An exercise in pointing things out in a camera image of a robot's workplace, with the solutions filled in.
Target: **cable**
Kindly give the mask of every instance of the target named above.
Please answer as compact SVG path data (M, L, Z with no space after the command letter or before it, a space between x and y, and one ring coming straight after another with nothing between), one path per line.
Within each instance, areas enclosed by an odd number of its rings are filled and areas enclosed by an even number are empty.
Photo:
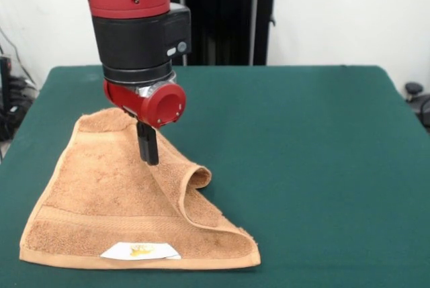
M19 63L19 65L21 66L22 70L24 71L24 73L26 74L27 78L29 78L29 80L33 83L33 85L36 85L36 83L34 82L32 76L29 74L29 72L27 71L27 69L24 67L24 65L21 62L21 58L19 57L19 52L18 52L18 48L16 47L16 45L14 43L12 43L12 41L7 37L5 31L3 31L3 29L0 26L0 33L1 35L3 35L3 37L5 38L5 40L7 41L7 43L11 44L12 48L15 50L15 54L16 54L16 59Z

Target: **green tablecloth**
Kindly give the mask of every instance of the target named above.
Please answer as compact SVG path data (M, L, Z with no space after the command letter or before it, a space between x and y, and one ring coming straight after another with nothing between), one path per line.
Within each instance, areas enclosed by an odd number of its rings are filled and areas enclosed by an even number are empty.
M204 195L258 241L239 271L76 271L18 261L26 220L97 66L57 68L0 166L0 287L430 287L430 141L376 67L177 68L163 129L214 173Z

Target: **black object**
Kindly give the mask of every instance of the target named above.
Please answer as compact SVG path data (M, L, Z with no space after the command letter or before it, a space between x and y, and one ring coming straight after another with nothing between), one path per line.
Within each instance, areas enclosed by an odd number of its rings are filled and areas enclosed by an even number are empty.
M171 73L172 58L191 52L191 15L182 5L154 17L93 17L93 25L105 78L113 83L161 79Z
M407 83L405 88L406 88L406 92L409 95L412 95L413 97L417 96L419 93L424 91L424 87L419 83L415 83L415 82Z
M11 109L11 94L9 90L9 81L11 79L12 63L10 58L0 56L0 73L1 73L1 93L3 99L3 112L9 112Z
M176 65L266 65L273 0L172 0L191 9L193 52Z
M424 88L419 83L407 83L405 85L408 93L407 102L419 121L430 132L430 95L420 95Z
M4 142L11 140L21 126L34 102L30 89L32 92L35 89L25 79L11 76L11 61L4 56L0 56L0 73L0 142Z
M136 127L141 159L148 165L157 165L159 163L159 150L154 128L142 122L138 122Z

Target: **brown towel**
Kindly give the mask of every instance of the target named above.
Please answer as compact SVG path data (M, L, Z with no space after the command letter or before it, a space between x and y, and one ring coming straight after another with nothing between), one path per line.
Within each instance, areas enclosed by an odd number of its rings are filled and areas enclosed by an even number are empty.
M20 258L79 269L233 269L260 264L256 243L206 200L210 171L160 133L160 164L140 160L135 120L119 109L83 116L37 202ZM119 242L128 256L167 243L180 259L101 257Z

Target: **white label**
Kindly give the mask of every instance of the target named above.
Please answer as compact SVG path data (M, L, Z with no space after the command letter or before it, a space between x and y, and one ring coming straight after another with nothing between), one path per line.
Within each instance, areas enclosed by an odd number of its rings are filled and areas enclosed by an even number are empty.
M180 259L179 253L168 243L119 242L105 251L102 258L116 260Z
M167 51L167 56L172 56L176 53L176 48L171 48Z

